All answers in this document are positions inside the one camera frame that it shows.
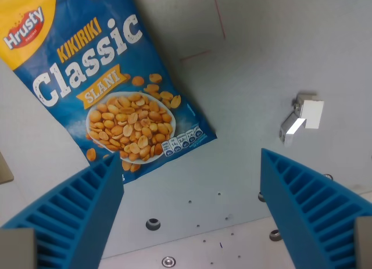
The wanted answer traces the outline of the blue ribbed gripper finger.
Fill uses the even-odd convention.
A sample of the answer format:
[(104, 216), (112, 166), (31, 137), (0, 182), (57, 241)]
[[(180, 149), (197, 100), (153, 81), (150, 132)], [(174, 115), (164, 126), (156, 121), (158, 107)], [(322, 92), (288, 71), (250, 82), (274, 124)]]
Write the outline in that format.
[(354, 224), (371, 215), (370, 202), (268, 149), (260, 192), (296, 268), (356, 268)]
[(124, 194), (121, 159), (110, 155), (42, 195), (3, 229), (33, 229), (37, 268), (98, 268)]

